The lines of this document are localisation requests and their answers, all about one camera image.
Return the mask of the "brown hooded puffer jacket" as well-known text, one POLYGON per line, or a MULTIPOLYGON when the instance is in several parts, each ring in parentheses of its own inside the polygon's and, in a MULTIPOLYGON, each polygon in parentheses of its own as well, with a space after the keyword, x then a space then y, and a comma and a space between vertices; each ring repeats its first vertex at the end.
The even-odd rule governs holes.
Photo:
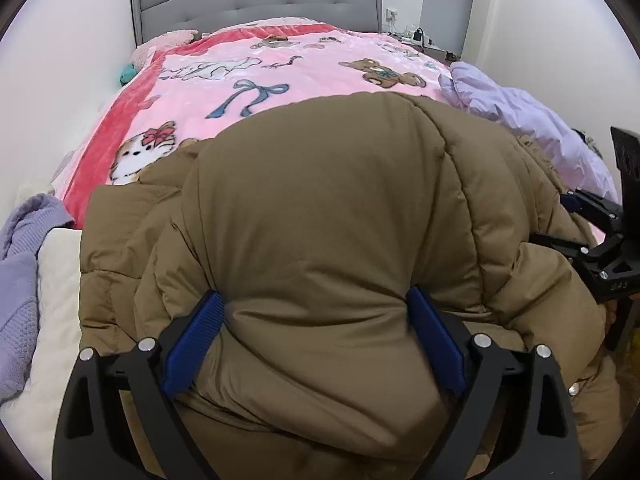
POLYGON ((81 342, 125 352, 224 298, 177 400, 225 479, 407 479, 448 418, 410 332, 421 287, 500 346, 545 344, 582 469, 622 432, 606 311, 533 232, 590 243, 529 138, 427 98, 330 96, 266 110, 91 195, 81 342))

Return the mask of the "cream white garment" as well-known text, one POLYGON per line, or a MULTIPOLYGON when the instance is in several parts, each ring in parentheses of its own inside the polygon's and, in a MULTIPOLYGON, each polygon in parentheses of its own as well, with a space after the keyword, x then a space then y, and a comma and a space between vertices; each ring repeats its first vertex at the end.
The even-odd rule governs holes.
MULTIPOLYGON (((21 186, 15 208, 40 193, 53 196, 53 188, 49 183, 21 186)), ((45 479, 51 477, 58 413, 79 351, 80 238, 81 232, 72 226, 53 229, 38 252, 37 344, 24 389, 6 402, 1 400, 4 428, 45 479)))

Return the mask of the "pink cartoon fleece blanket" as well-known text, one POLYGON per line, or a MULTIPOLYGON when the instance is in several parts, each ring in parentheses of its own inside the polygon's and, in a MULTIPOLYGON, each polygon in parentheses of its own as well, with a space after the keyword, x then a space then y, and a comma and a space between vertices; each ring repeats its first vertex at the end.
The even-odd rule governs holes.
POLYGON ((450 65, 378 32, 306 18, 231 26, 184 46, 151 50, 55 179, 55 194, 81 221, 97 186, 134 182, 183 143, 320 96, 395 91, 449 104, 439 77, 450 65))

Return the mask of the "grey bedside table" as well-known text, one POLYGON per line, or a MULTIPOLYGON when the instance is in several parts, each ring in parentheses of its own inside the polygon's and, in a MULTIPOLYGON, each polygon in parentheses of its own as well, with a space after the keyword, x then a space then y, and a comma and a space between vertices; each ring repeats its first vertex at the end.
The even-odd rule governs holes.
POLYGON ((398 32, 388 32, 387 36, 399 41, 403 46, 416 50, 421 54, 434 58, 436 61, 450 65, 460 60, 459 55, 446 49, 437 47, 429 36, 422 35, 420 40, 400 36, 398 32))

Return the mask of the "teal small toy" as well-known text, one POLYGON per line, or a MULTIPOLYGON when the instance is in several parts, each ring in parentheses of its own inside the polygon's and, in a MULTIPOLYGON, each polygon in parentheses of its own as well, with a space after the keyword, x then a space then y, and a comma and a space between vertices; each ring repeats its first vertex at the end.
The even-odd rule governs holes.
POLYGON ((126 65, 123 69, 122 72, 119 75, 119 82, 120 85, 122 87, 125 87, 126 84, 129 84, 130 81, 132 81, 134 79, 134 77, 137 75, 137 70, 136 70, 136 66, 134 66, 134 64, 130 63, 128 65, 126 65))

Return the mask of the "lavender knit sweater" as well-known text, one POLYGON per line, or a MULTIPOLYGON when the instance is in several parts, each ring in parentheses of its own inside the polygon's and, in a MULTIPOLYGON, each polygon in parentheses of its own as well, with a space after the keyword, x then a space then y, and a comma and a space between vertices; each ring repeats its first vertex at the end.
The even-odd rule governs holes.
POLYGON ((49 232, 72 226, 63 203, 29 197, 1 229, 1 400, 24 389, 39 330, 38 252, 49 232))

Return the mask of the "lavender padded garment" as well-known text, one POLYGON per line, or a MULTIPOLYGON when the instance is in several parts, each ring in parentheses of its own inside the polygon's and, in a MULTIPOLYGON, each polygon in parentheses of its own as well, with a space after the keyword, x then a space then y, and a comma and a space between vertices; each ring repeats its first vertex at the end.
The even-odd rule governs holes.
POLYGON ((611 171, 580 134, 527 91, 503 87, 477 67, 455 62, 439 77, 446 101, 459 110, 528 136, 551 160, 563 182, 617 203, 611 171))

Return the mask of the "pink plush pillow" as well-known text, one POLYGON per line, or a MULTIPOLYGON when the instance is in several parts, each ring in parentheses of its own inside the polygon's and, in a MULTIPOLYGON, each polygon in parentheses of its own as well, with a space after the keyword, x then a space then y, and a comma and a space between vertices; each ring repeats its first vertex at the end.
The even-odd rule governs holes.
POLYGON ((140 70, 151 50, 154 52, 170 50, 200 40, 201 36, 202 34, 200 32, 193 29, 165 32, 137 46, 136 50, 134 50, 130 56, 129 63, 132 64, 136 70, 140 70))

